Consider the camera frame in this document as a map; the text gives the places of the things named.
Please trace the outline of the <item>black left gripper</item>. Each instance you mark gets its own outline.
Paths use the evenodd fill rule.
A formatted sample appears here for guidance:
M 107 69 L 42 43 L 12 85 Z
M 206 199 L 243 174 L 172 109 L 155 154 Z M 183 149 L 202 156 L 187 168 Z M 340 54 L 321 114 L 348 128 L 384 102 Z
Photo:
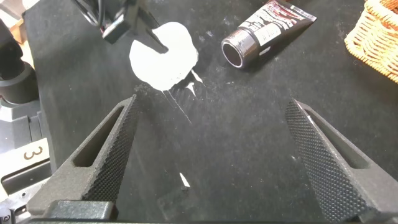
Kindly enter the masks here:
M 142 6 L 142 1 L 106 0 L 104 4 L 104 20 L 102 38 L 114 44 L 125 34 L 135 37 L 145 46 L 164 54 L 168 48 L 154 34 L 160 25 L 155 17 Z

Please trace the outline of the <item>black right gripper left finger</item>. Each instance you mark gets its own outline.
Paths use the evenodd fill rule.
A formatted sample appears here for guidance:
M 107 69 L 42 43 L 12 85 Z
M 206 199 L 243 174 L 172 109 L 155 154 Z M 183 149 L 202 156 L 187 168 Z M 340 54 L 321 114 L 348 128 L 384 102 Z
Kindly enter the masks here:
M 136 95 L 118 103 L 28 201 L 33 216 L 57 200 L 115 202 L 137 129 Z

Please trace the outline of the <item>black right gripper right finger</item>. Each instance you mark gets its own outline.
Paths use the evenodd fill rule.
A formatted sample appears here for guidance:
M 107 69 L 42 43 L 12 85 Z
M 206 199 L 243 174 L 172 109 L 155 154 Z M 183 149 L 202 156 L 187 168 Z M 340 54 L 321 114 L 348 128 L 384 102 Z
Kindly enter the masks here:
M 292 99 L 285 119 L 329 222 L 397 222 L 393 177 L 308 105 Z

